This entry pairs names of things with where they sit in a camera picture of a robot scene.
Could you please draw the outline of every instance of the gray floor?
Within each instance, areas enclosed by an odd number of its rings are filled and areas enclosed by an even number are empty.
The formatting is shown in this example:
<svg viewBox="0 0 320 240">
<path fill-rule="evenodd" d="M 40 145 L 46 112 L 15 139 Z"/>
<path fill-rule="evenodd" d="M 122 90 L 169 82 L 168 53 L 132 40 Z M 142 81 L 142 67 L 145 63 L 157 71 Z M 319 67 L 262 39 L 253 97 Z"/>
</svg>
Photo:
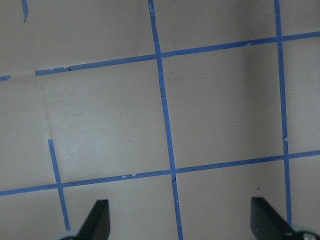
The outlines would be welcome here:
<svg viewBox="0 0 320 240">
<path fill-rule="evenodd" d="M 320 1 L 27 6 L 0 3 L 2 240 L 98 199 L 110 240 L 253 240 L 253 196 L 320 232 Z"/>
</svg>

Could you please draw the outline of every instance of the blue painter's tape strip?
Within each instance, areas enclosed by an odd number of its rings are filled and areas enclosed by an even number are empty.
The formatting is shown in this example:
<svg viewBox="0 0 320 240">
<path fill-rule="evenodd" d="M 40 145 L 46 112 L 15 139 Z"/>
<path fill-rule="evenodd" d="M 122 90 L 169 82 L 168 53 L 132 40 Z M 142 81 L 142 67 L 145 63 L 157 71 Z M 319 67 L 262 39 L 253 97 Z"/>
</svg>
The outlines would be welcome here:
<svg viewBox="0 0 320 240">
<path fill-rule="evenodd" d="M 180 205 L 179 205 L 179 196 L 178 196 L 178 186 L 176 177 L 172 177 L 172 191 L 173 191 L 173 200 L 174 200 L 174 209 L 175 209 L 175 219 L 178 231 L 178 239 L 184 239 L 184 235 L 182 232 L 182 220 L 180 213 Z"/>
<path fill-rule="evenodd" d="M 67 205 L 65 201 L 65 196 L 64 196 L 64 191 L 62 187 L 58 188 L 59 191 L 59 198 L 60 198 L 60 204 L 61 204 L 61 209 L 62 209 L 62 215 L 64 217 L 64 227 L 65 230 L 68 231 L 70 230 L 70 223 L 69 223 L 69 217 L 68 217 L 68 212 L 67 212 Z"/>
<path fill-rule="evenodd" d="M 23 22 L 25 23 L 27 21 L 27 17 L 28 17 L 28 14 L 29 14 L 27 0 L 21 0 L 21 4 L 22 4 L 23 16 L 24 16 Z"/>
<path fill-rule="evenodd" d="M 58 188 L 58 186 L 56 184 L 33 186 L 33 187 L 26 187 L 26 188 L 19 188 L 19 189 L 13 189 L 13 190 L 0 191 L 0 196 L 23 194 L 23 193 L 30 193 L 30 192 L 36 192 L 36 191 L 48 190 L 48 189 L 57 189 L 57 188 Z"/>
<path fill-rule="evenodd" d="M 201 165 L 201 166 L 190 166 L 190 167 L 178 168 L 177 173 L 180 174 L 180 173 L 188 173 L 188 172 L 203 171 L 203 170 L 210 170 L 210 169 L 229 168 L 229 167 L 235 167 L 235 166 L 241 166 L 241 165 L 260 164 L 260 163 L 278 161 L 283 158 L 284 158 L 283 155 L 279 155 L 279 156 L 261 157 L 261 158 L 254 158 L 254 159 L 240 160 L 240 161 L 214 163 L 214 164 Z"/>
<path fill-rule="evenodd" d="M 305 157 L 312 157 L 312 156 L 319 156 L 319 155 L 320 155 L 320 150 L 306 151 L 306 152 L 289 154 L 289 159 L 298 159 L 298 158 L 305 158 Z"/>
<path fill-rule="evenodd" d="M 223 49 L 241 48 L 249 45 L 260 45 L 260 44 L 268 44 L 268 43 L 276 43 L 276 42 L 277 42 L 276 37 L 269 37 L 269 38 L 262 38 L 262 39 L 248 40 L 248 41 L 218 44 L 218 45 L 212 45 L 212 46 L 195 47 L 195 48 L 176 50 L 171 52 L 164 52 L 162 53 L 162 57 L 168 58 L 171 56 L 197 54 L 197 53 L 218 51 Z"/>
<path fill-rule="evenodd" d="M 165 126 L 165 132 L 166 132 L 166 142 L 168 147 L 169 163 L 170 163 L 170 170 L 172 175 L 172 191 L 173 191 L 173 198 L 174 198 L 174 209 L 175 209 L 175 218 L 177 223 L 177 232 L 178 232 L 179 240 L 183 240 L 184 237 L 183 237 L 182 221 L 181 221 L 181 215 L 180 215 L 178 188 L 177 188 L 177 182 L 176 182 L 177 170 L 175 165 L 174 148 L 172 143 L 170 118 L 169 118 L 169 110 L 168 110 L 168 103 L 167 103 L 165 78 L 164 78 L 164 69 L 163 69 L 163 63 L 162 63 L 162 53 L 161 53 L 159 36 L 158 36 L 158 31 L 156 26 L 156 12 L 155 12 L 154 1 L 148 0 L 148 5 L 149 5 L 154 49 L 155 49 L 155 55 L 156 55 L 156 63 L 158 68 L 159 88 L 160 88 L 160 94 L 161 94 L 164 126 Z"/>
<path fill-rule="evenodd" d="M 61 184 L 61 178 L 60 178 L 60 174 L 59 174 L 55 146 L 54 146 L 54 142 L 52 141 L 52 139 L 48 140 L 48 145 L 49 145 L 49 151 L 50 151 L 50 155 L 51 155 L 51 161 L 52 161 L 55 181 L 57 184 Z"/>
<path fill-rule="evenodd" d="M 101 68 L 101 67 L 120 65 L 120 64 L 143 62 L 143 61 L 149 61 L 149 60 L 155 60 L 155 59 L 156 59 L 155 54 L 134 56 L 134 57 L 128 57 L 128 58 L 122 58 L 122 59 L 72 65 L 69 67 L 57 67 L 57 68 L 53 68 L 53 69 L 36 70 L 36 71 L 34 71 L 34 74 L 36 76 L 43 76 L 43 75 L 49 75 L 49 74 L 59 74 L 59 73 L 65 73 L 65 72 L 70 72 L 70 71 L 94 69 L 94 68 Z"/>
<path fill-rule="evenodd" d="M 320 37 L 320 31 L 288 35 L 288 36 L 283 36 L 282 38 L 284 41 L 292 41 L 292 40 L 309 39 L 309 38 L 317 38 L 317 37 Z"/>
<path fill-rule="evenodd" d="M 11 78 L 10 75 L 0 76 L 0 82 L 5 82 L 5 81 L 7 81 L 9 78 Z"/>
<path fill-rule="evenodd" d="M 288 127 L 287 127 L 287 107 L 286 107 L 286 87 L 285 70 L 283 54 L 283 37 L 281 29 L 281 12 L 279 0 L 274 0 L 275 28 L 277 37 L 278 52 L 278 70 L 280 85 L 280 104 L 281 104 L 281 123 L 282 123 L 282 141 L 284 157 L 284 181 L 285 181 L 285 201 L 286 201 L 286 220 L 292 224 L 291 192 L 290 192 L 290 166 L 289 166 L 289 148 L 288 148 Z"/>
<path fill-rule="evenodd" d="M 171 170 L 151 171 L 151 172 L 138 173 L 136 175 L 127 174 L 127 175 L 121 175 L 121 176 L 111 176 L 111 177 L 104 177 L 104 178 L 67 182 L 67 183 L 62 183 L 62 187 L 68 188 L 68 187 L 75 187 L 75 186 L 82 186 L 82 185 L 101 184 L 101 183 L 108 183 L 108 182 L 130 180 L 130 179 L 149 178 L 149 177 L 156 177 L 156 176 L 170 175 L 170 174 L 171 174 Z"/>
<path fill-rule="evenodd" d="M 61 210 L 62 210 L 62 214 L 64 217 L 64 226 L 65 226 L 65 230 L 68 231 L 68 230 L 70 230 L 70 223 L 69 223 L 69 218 L 68 218 L 68 212 L 67 212 L 67 206 L 66 206 L 63 186 L 61 184 L 61 178 L 60 178 L 60 174 L 59 174 L 55 146 L 54 146 L 54 142 L 52 139 L 48 140 L 48 145 L 49 145 L 49 151 L 50 151 L 50 155 L 51 155 L 54 177 L 55 177 L 55 181 L 56 181 L 58 192 L 59 192 Z"/>
</svg>

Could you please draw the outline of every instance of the blue tape line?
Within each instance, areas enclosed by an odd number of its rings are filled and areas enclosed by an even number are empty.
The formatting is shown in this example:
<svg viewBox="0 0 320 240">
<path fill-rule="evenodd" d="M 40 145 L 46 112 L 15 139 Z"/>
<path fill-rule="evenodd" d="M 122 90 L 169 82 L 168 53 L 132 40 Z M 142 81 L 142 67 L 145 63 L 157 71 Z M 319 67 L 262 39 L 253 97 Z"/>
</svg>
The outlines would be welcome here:
<svg viewBox="0 0 320 240">
<path fill-rule="evenodd" d="M 36 192 L 36 191 L 48 190 L 48 189 L 57 189 L 57 188 L 58 186 L 56 184 L 32 186 L 32 187 L 26 187 L 26 188 L 0 191 L 0 196 L 23 194 L 23 193 L 30 193 L 30 192 Z"/>
<path fill-rule="evenodd" d="M 169 163 L 170 163 L 170 170 L 172 175 L 172 191 L 173 191 L 173 199 L 174 199 L 175 218 L 177 223 L 177 232 L 178 232 L 179 240 L 183 240 L 184 237 L 183 237 L 183 230 L 182 230 L 182 223 L 181 223 L 182 221 L 181 221 L 181 215 L 180 215 L 178 188 L 177 188 L 177 182 L 176 182 L 177 170 L 175 165 L 174 148 L 173 148 L 171 128 L 170 128 L 170 118 L 169 118 L 168 102 L 167 102 L 166 87 L 165 87 L 164 69 L 162 64 L 162 54 L 161 54 L 159 36 L 158 36 L 157 26 L 156 26 L 156 12 L 155 12 L 154 1 L 148 0 L 148 5 L 149 5 L 154 49 L 155 49 L 155 55 L 156 55 L 156 64 L 158 68 L 158 78 L 159 78 L 159 87 L 160 87 L 164 126 L 165 126 L 165 133 L 166 133 L 166 143 L 168 147 Z"/>
<path fill-rule="evenodd" d="M 0 76 L 0 82 L 5 82 L 5 81 L 7 81 L 9 78 L 11 78 L 10 75 Z"/>
<path fill-rule="evenodd" d="M 58 192 L 59 192 L 61 210 L 62 210 L 62 214 L 63 214 L 63 217 L 64 217 L 64 226 L 65 226 L 65 230 L 68 231 L 68 230 L 70 230 L 68 211 L 67 211 L 67 206 L 66 206 L 63 187 L 62 187 L 62 184 L 61 184 L 61 178 L 60 178 L 60 174 L 59 174 L 59 168 L 58 168 L 58 163 L 57 163 L 55 146 L 54 146 L 54 142 L 52 141 L 52 139 L 48 140 L 48 145 L 49 145 L 49 151 L 50 151 L 51 160 L 52 160 L 54 177 L 55 177 L 55 181 L 56 181 Z"/>
<path fill-rule="evenodd" d="M 36 76 L 49 75 L 49 74 L 59 74 L 59 73 L 70 72 L 70 71 L 78 71 L 78 70 L 94 69 L 94 68 L 101 68 L 101 67 L 120 65 L 120 64 L 143 62 L 143 61 L 154 60 L 154 59 L 156 59 L 155 54 L 134 56 L 134 57 L 115 59 L 115 60 L 72 65 L 69 67 L 57 67 L 57 68 L 53 68 L 53 69 L 36 70 L 36 71 L 34 71 L 34 74 Z"/>
<path fill-rule="evenodd" d="M 203 170 L 210 170 L 210 169 L 229 168 L 229 167 L 235 167 L 235 166 L 241 166 L 241 165 L 260 164 L 260 163 L 278 161 L 283 158 L 284 158 L 283 155 L 279 155 L 279 156 L 253 158 L 253 159 L 240 160 L 240 161 L 221 162 L 221 163 L 214 163 L 214 164 L 200 165 L 200 166 L 189 166 L 189 167 L 178 168 L 177 173 L 180 174 L 180 173 L 188 173 L 188 172 L 203 171 Z"/>
<path fill-rule="evenodd" d="M 305 151 L 300 153 L 289 154 L 289 159 L 298 159 L 298 158 L 305 158 L 305 157 L 312 157 L 312 156 L 319 156 L 319 155 L 320 155 L 320 150 Z"/>
<path fill-rule="evenodd" d="M 130 180 L 130 179 L 141 179 L 141 178 L 156 177 L 156 176 L 170 175 L 170 174 L 171 174 L 170 170 L 151 171 L 151 172 L 138 173 L 136 175 L 127 174 L 127 175 L 110 176 L 110 177 L 103 177 L 103 178 L 96 178 L 96 179 L 89 179 L 89 180 L 72 181 L 72 182 L 62 183 L 62 187 L 68 188 L 68 187 L 90 185 L 90 184 L 102 184 L 102 183 L 108 183 L 108 182 L 124 181 L 124 180 Z"/>
<path fill-rule="evenodd" d="M 282 38 L 283 38 L 283 41 L 292 41 L 292 40 L 309 39 L 309 38 L 317 38 L 317 37 L 320 37 L 320 31 L 288 35 L 288 36 L 283 36 Z"/>
<path fill-rule="evenodd" d="M 249 45 L 261 45 L 261 44 L 269 44 L 269 43 L 276 43 L 276 42 L 277 42 L 276 37 L 268 37 L 268 38 L 262 38 L 262 39 L 238 41 L 238 42 L 224 43 L 224 44 L 218 44 L 218 45 L 176 50 L 171 52 L 164 52 L 162 53 L 162 57 L 168 58 L 168 57 L 177 56 L 177 55 L 197 54 L 197 53 L 218 51 L 223 49 L 241 48 Z"/>
<path fill-rule="evenodd" d="M 279 85 L 280 85 L 286 219 L 289 224 L 292 224 L 289 149 L 288 149 L 288 141 L 287 141 L 288 128 L 287 128 L 287 114 L 286 114 L 286 87 L 285 87 L 284 54 L 283 54 L 283 43 L 282 43 L 283 37 L 282 37 L 282 29 L 281 29 L 281 13 L 280 13 L 279 0 L 274 0 L 274 13 L 275 13 L 275 28 L 276 28 L 276 37 L 277 37 L 278 70 L 279 70 Z"/>
<path fill-rule="evenodd" d="M 23 22 L 25 23 L 27 21 L 27 17 L 28 17 L 28 14 L 29 14 L 27 0 L 21 0 L 21 4 L 22 4 L 23 16 L 24 16 Z"/>
</svg>

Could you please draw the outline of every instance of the blue grid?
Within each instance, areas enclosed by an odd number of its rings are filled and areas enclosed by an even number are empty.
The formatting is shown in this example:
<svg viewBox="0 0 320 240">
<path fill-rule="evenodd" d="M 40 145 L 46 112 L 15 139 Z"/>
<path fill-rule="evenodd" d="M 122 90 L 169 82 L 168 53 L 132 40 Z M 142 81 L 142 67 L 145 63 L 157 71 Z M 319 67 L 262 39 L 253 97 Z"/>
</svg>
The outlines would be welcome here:
<svg viewBox="0 0 320 240">
<path fill-rule="evenodd" d="M 29 14 L 27 0 L 21 0 L 21 3 L 22 3 L 24 22 L 25 22 L 27 20 L 28 14 Z M 289 160 L 290 159 L 297 159 L 297 158 L 304 158 L 304 157 L 311 157 L 311 156 L 320 156 L 320 150 L 289 154 L 288 141 L 287 141 L 288 130 L 287 130 L 287 116 L 286 116 L 286 93 L 285 93 L 283 42 L 320 37 L 320 31 L 282 36 L 280 3 L 279 3 L 279 0 L 274 0 L 274 13 L 275 13 L 275 25 L 276 25 L 276 36 L 275 37 L 267 37 L 267 38 L 253 39 L 253 40 L 247 40 L 247 41 L 239 41 L 239 42 L 224 43 L 224 44 L 217 44 L 217 45 L 210 45 L 210 46 L 203 46 L 203 47 L 195 47 L 195 48 L 189 48 L 189 49 L 175 50 L 175 51 L 171 51 L 171 52 L 161 52 L 159 36 L 158 36 L 157 28 L 156 28 L 156 12 L 155 12 L 155 6 L 154 6 L 153 0 L 148 0 L 148 5 L 149 5 L 150 22 L 151 22 L 151 28 L 152 28 L 155 54 L 134 56 L 134 57 L 128 57 L 128 58 L 115 59 L 115 60 L 101 61 L 101 62 L 91 62 L 91 63 L 85 63 L 85 64 L 79 64 L 79 65 L 72 65 L 69 67 L 57 67 L 57 68 L 53 68 L 53 69 L 36 70 L 36 71 L 34 71 L 34 73 L 35 73 L 35 76 L 42 76 L 42 75 L 58 74 L 58 73 L 91 69 L 91 68 L 100 68 L 100 67 L 107 67 L 107 66 L 113 66 L 113 65 L 156 60 L 157 69 L 158 69 L 159 87 L 160 87 L 160 93 L 161 93 L 162 110 L 163 110 L 164 124 L 165 124 L 165 131 L 166 131 L 166 140 L 167 140 L 170 169 L 160 170 L 160 171 L 151 171 L 151 172 L 142 172 L 142 173 L 138 173 L 136 175 L 128 174 L 128 175 L 119 175 L 119 176 L 112 176 L 112 177 L 95 178 L 95 179 L 89 179 L 89 180 L 80 180 L 80 181 L 62 183 L 61 178 L 60 178 L 60 174 L 59 174 L 59 168 L 58 168 L 54 143 L 53 143 L 52 139 L 49 139 L 48 140 L 48 148 L 49 148 L 49 152 L 51 155 L 52 166 L 53 166 L 53 170 L 54 170 L 56 184 L 48 184 L 48 185 L 40 185 L 40 186 L 33 186 L 33 187 L 26 187 L 26 188 L 12 189 L 12 190 L 4 190 L 4 191 L 0 191 L 0 196 L 7 196 L 7 195 L 14 195 L 14 194 L 34 192 L 34 191 L 42 191 L 42 190 L 58 189 L 61 210 L 62 210 L 62 214 L 64 216 L 65 229 L 69 230 L 70 224 L 69 224 L 68 211 L 67 211 L 66 202 L 65 202 L 65 198 L 64 198 L 63 188 L 90 185 L 90 184 L 98 184 L 98 183 L 115 182 L 115 181 L 125 181 L 125 180 L 131 180 L 131 179 L 149 178 L 149 177 L 162 176 L 162 175 L 171 175 L 171 177 L 172 177 L 172 193 L 173 193 L 173 199 L 174 199 L 178 238 L 179 238 L 179 240 L 183 240 L 183 238 L 184 238 L 183 237 L 183 228 L 182 228 L 182 221 L 181 221 L 181 214 L 180 214 L 178 186 L 177 186 L 177 180 L 176 180 L 177 174 L 210 170 L 210 169 L 229 168 L 229 167 L 235 167 L 235 166 L 241 166 L 241 165 L 251 165 L 251 164 L 258 164 L 258 163 L 266 163 L 266 162 L 283 160 L 283 162 L 284 162 L 284 176 L 285 176 L 287 221 L 291 224 L 292 223 L 292 212 L 291 212 Z M 173 143 L 172 143 L 172 136 L 171 136 L 171 128 L 170 128 L 169 109 L 168 109 L 168 103 L 167 103 L 167 97 L 166 97 L 166 88 L 165 88 L 165 79 L 164 79 L 162 58 L 169 58 L 172 56 L 179 56 L 179 55 L 197 54 L 197 53 L 203 53 L 203 52 L 212 52 L 212 51 L 224 50 L 224 49 L 241 48 L 241 47 L 245 47 L 248 45 L 261 45 L 261 44 L 268 44 L 268 43 L 276 43 L 277 44 L 283 155 L 176 168 L 175 159 L 174 159 L 174 149 L 173 149 Z M 10 75 L 0 76 L 0 82 L 7 81 L 10 77 L 11 77 Z"/>
</svg>

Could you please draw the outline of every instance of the black plastic part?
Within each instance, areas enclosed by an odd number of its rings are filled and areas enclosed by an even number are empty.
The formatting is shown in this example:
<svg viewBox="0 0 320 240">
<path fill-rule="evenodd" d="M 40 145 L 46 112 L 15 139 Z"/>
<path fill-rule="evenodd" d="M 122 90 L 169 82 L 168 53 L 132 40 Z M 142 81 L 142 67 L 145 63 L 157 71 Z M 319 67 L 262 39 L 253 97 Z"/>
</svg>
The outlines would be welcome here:
<svg viewBox="0 0 320 240">
<path fill-rule="evenodd" d="M 95 202 L 91 212 L 77 234 L 77 239 L 107 240 L 109 234 L 109 202 L 108 200 L 98 200 Z"/>
<path fill-rule="evenodd" d="M 314 232 L 295 232 L 263 197 L 251 198 L 250 222 L 257 240 L 304 240 L 304 234 L 312 234 L 315 240 L 320 240 Z"/>
</svg>

